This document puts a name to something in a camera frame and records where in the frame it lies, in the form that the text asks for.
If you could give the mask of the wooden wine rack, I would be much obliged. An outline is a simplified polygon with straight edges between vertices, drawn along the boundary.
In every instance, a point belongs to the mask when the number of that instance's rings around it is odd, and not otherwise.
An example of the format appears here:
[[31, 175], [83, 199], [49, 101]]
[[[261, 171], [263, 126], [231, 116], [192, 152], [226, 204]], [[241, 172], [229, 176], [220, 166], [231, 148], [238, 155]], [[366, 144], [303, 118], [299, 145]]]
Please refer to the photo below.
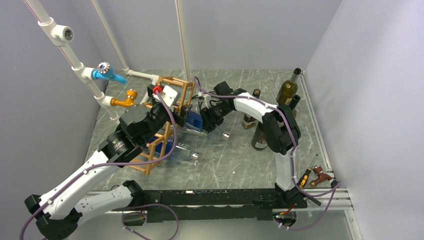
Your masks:
[[[181, 96], [174, 105], [174, 110], [176, 110], [177, 114], [180, 112], [182, 106], [188, 106], [191, 104], [195, 87], [193, 82], [182, 80], [173, 76], [159, 76], [158, 81], [153, 85], [176, 87], [176, 90], [180, 91]], [[173, 125], [171, 123], [167, 122], [164, 124], [159, 132], [154, 135], [157, 139], [152, 143], [148, 142], [146, 147], [142, 148], [142, 153], [131, 161], [132, 165], [130, 167], [148, 176], [154, 167], [162, 163], [157, 159], [165, 155], [164, 152], [167, 140], [168, 138], [174, 137], [173, 130]], [[159, 142], [163, 142], [160, 157], [154, 157], [154, 149]]]

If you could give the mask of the tall blue square bottle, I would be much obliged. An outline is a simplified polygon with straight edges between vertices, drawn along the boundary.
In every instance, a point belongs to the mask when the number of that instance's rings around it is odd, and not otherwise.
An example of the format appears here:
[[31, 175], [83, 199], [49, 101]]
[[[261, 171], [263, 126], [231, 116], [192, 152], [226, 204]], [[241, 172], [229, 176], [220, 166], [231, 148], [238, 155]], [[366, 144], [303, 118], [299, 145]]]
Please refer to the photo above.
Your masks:
[[[203, 129], [203, 120], [199, 113], [194, 111], [189, 111], [187, 120], [186, 120], [186, 126], [190, 129]], [[227, 131], [221, 131], [219, 128], [218, 130], [221, 132], [221, 137], [223, 139], [228, 139], [230, 137], [230, 133]]]

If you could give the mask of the dark wine bottle front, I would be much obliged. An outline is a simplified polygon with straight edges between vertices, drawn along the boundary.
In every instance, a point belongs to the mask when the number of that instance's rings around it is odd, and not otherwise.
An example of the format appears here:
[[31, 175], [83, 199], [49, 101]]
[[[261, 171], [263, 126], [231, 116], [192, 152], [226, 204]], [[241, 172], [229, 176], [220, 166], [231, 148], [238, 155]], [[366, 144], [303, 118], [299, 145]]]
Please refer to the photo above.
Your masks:
[[263, 124], [261, 122], [258, 122], [256, 125], [255, 131], [251, 140], [251, 146], [257, 151], [262, 151], [268, 146], [266, 135], [263, 130]]

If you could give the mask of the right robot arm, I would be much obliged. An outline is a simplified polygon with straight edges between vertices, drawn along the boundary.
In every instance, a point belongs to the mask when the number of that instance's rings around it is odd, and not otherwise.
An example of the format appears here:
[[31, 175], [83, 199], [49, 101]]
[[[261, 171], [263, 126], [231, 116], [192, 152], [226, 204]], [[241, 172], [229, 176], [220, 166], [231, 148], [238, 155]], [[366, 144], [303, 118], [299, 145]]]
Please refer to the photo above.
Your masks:
[[292, 109], [286, 104], [264, 102], [242, 88], [233, 90], [225, 81], [216, 85], [209, 96], [218, 102], [200, 110], [202, 126], [207, 132], [221, 125], [224, 117], [234, 111], [247, 114], [261, 123], [266, 143], [276, 161], [276, 185], [281, 190], [275, 194], [275, 200], [280, 207], [289, 207], [295, 201], [295, 194], [291, 191], [297, 187], [294, 156], [301, 138]]

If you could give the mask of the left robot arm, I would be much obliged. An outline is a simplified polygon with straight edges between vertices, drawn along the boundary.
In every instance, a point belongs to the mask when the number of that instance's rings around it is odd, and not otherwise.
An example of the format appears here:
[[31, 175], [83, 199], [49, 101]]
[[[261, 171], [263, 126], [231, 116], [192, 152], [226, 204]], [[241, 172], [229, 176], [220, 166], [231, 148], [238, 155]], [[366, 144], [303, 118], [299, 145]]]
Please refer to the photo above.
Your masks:
[[134, 180], [93, 197], [87, 194], [103, 179], [129, 166], [165, 123], [184, 123], [173, 111], [178, 91], [168, 85], [150, 85], [148, 92], [153, 100], [151, 108], [140, 104], [128, 107], [116, 130], [78, 170], [49, 192], [26, 198], [24, 203], [44, 239], [66, 239], [98, 215], [115, 209], [137, 210], [145, 203], [145, 192]]

